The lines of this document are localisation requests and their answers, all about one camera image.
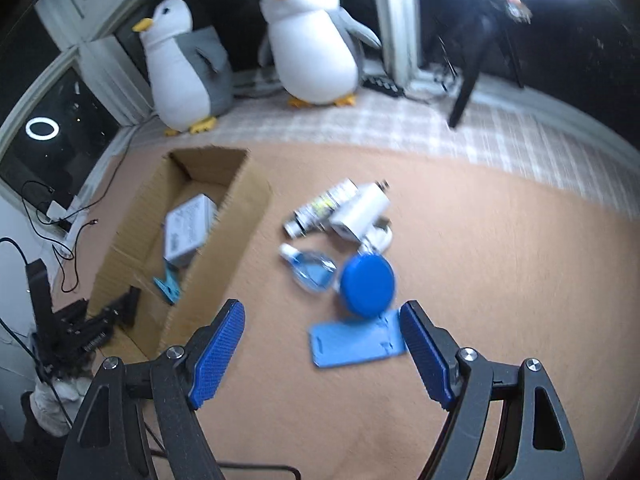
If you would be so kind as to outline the light blue phone stand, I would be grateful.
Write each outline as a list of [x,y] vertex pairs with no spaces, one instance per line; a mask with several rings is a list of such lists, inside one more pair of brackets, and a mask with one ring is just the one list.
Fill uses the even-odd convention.
[[398,310],[370,320],[319,323],[311,326],[308,335],[311,359],[319,368],[384,360],[407,350]]

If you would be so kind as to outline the brown cardboard box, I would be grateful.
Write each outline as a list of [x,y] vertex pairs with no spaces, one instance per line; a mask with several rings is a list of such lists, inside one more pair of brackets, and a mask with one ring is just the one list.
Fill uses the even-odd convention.
[[[200,193],[216,203],[216,220],[181,273],[180,299],[168,304],[152,282],[163,269],[165,217]],[[118,356],[125,363],[152,359],[212,322],[270,197],[270,185],[247,150],[206,146],[164,155],[138,187],[93,282],[91,313],[130,287],[141,292],[134,325],[115,328],[101,349],[104,356]]]

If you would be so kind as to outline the teal clothes peg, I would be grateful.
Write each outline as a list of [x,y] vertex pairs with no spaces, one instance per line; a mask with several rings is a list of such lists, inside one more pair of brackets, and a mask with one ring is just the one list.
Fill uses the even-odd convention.
[[178,269],[166,262],[164,270],[164,276],[162,278],[153,278],[153,282],[168,304],[174,306],[181,297],[181,288],[178,281]]

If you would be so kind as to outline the round blue lid case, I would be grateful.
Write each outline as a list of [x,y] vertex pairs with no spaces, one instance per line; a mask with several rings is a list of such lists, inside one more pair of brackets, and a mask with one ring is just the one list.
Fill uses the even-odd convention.
[[358,254],[344,265],[338,293],[346,310],[358,318],[376,318],[395,296],[395,273],[379,254]]

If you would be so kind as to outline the white square tin box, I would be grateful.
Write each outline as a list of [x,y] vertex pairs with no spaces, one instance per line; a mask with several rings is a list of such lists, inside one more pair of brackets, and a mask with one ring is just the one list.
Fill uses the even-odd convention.
[[175,268],[185,268],[206,243],[217,217],[217,205],[198,194],[166,214],[164,260]]

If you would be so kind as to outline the clear blue small bottle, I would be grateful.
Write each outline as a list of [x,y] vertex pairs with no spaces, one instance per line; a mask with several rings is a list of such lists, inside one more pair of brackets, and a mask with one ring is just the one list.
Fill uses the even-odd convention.
[[337,266],[322,252],[282,244],[279,255],[290,266],[294,280],[308,292],[325,292],[333,284]]

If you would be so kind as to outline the white power strip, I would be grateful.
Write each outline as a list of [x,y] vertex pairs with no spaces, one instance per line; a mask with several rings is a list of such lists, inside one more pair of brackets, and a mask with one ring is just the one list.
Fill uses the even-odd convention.
[[47,210],[47,217],[51,222],[56,235],[61,243],[56,244],[56,248],[65,259],[70,259],[75,255],[74,245],[76,243],[80,227],[89,220],[88,209],[71,211],[64,209],[55,200],[52,200]]

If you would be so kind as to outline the white plastic device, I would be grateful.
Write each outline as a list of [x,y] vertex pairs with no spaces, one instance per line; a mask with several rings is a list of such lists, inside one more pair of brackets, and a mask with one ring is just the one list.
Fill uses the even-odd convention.
[[362,240],[384,214],[390,199],[386,180],[364,184],[357,194],[329,218],[329,227],[343,240]]

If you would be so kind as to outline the white cylinder tube with label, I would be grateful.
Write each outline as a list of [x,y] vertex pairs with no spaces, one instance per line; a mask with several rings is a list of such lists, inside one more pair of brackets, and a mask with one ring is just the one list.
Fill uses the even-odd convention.
[[328,219],[337,209],[352,200],[358,193],[358,186],[350,179],[338,182],[328,190],[298,207],[291,218],[283,223],[285,234],[291,239],[322,231]]

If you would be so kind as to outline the checkered cloth mat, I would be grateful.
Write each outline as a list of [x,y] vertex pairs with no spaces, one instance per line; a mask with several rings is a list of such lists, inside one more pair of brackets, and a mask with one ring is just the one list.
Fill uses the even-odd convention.
[[358,146],[457,159],[514,174],[639,217],[639,164],[623,162],[591,141],[534,114],[473,102],[457,128],[448,127],[450,99],[413,91],[391,98],[362,90],[353,107],[296,110],[276,88],[244,89],[233,110],[201,136],[166,139],[158,120],[134,134],[122,167],[149,166],[172,148],[308,143]]

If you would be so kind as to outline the black power strip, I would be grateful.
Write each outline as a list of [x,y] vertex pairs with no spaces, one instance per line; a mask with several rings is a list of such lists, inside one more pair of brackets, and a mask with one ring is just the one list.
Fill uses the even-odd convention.
[[367,75],[363,78],[362,86],[363,88],[383,93],[394,99],[405,96],[405,90],[399,87],[393,79],[387,77]]

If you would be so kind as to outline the penguin plush with square body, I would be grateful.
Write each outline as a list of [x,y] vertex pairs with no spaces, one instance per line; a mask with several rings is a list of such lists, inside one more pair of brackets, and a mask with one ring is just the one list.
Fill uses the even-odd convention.
[[229,55],[198,0],[156,0],[134,26],[166,136],[216,127],[234,101]]

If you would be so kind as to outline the large round penguin plush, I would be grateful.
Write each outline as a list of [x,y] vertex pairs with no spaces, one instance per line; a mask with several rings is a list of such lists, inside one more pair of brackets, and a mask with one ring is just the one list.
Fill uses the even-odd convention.
[[274,66],[288,104],[352,106],[363,78],[363,48],[382,48],[341,0],[259,0],[267,29],[258,64]]

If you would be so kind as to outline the black tripod stand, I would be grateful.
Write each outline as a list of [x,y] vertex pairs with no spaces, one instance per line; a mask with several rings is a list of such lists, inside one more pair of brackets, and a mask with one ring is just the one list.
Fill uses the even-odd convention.
[[522,66],[511,39],[512,24],[529,24],[532,11],[522,0],[471,0],[462,20],[442,35],[440,45],[462,49],[462,83],[447,125],[457,128],[492,46],[497,46],[518,88],[524,88]]

